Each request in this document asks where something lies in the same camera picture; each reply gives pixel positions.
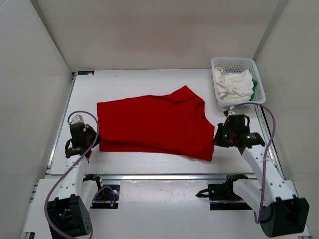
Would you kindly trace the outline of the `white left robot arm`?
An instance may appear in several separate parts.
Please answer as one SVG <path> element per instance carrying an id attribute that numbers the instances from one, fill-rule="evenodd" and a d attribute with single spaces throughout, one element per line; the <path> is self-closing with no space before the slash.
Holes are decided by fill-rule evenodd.
<path id="1" fill-rule="evenodd" d="M 92 145 L 95 137 L 96 146 L 102 137 L 83 122 L 70 125 L 71 139 L 65 145 L 66 169 L 72 170 L 62 180 L 57 195 L 48 200 L 47 215 L 54 239 L 63 239 L 53 227 L 57 227 L 68 239 L 87 236 L 92 232 L 89 209 L 93 199 L 103 197 L 105 188 L 97 174 L 85 175 L 92 151 L 84 152 Z"/>

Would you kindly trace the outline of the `red t-shirt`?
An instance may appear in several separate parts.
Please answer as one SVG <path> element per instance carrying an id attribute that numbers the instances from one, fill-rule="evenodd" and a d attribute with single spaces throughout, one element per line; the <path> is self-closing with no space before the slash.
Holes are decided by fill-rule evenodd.
<path id="1" fill-rule="evenodd" d="M 168 95 L 97 103 L 102 152 L 150 152 L 211 161 L 215 127 L 188 86 Z"/>

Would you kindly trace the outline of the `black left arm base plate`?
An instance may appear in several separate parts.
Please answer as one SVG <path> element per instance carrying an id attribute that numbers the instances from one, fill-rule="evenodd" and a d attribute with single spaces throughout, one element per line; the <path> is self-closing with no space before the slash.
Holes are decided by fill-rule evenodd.
<path id="1" fill-rule="evenodd" d="M 104 189 L 91 204 L 91 209 L 117 209 L 119 206 L 120 198 L 120 183 L 107 183 L 107 186 L 112 188 Z"/>

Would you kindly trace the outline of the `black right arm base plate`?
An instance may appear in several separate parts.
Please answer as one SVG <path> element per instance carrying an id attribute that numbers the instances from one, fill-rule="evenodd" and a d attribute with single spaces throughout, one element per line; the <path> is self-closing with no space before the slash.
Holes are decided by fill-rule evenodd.
<path id="1" fill-rule="evenodd" d="M 208 184 L 206 189 L 200 190 L 196 197 L 208 198 L 211 211 L 242 211 L 252 210 L 247 203 L 236 195 L 227 183 Z"/>

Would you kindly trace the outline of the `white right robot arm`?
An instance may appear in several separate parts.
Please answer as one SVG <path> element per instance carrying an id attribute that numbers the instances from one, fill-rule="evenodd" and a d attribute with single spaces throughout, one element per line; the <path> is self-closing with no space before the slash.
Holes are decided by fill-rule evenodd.
<path id="1" fill-rule="evenodd" d="M 218 124 L 214 145 L 235 147 L 249 164 L 257 182 L 245 176 L 233 175 L 233 182 L 224 186 L 229 199 L 238 196 L 254 211 L 264 234 L 278 237 L 302 233 L 305 230 L 310 206 L 299 198 L 273 163 L 267 161 L 267 148 L 257 132 L 250 132 L 246 115 L 229 115 Z"/>

